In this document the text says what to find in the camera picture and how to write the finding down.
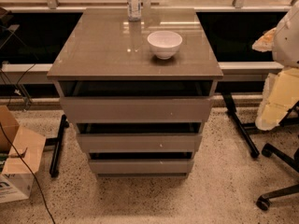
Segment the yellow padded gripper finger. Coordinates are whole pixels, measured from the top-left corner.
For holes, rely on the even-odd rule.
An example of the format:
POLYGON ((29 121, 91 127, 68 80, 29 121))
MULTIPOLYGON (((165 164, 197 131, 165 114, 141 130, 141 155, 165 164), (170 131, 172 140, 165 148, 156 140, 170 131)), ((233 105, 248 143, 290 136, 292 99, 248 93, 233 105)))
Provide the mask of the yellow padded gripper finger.
POLYGON ((272 28, 266 31, 258 40, 256 40, 252 48, 260 52, 267 52, 272 50, 275 31, 277 28, 272 28))
POLYGON ((270 131, 286 117, 299 101, 299 69, 283 68, 277 75, 269 74, 263 86, 255 125, 259 130, 270 131))

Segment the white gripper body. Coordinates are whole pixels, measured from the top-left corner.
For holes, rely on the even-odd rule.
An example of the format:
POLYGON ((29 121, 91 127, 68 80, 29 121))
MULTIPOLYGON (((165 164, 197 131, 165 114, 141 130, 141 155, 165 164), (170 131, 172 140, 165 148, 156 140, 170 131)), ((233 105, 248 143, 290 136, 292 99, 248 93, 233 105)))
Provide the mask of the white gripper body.
POLYGON ((283 66, 299 67, 299 2, 290 8, 277 25, 272 57, 283 66))

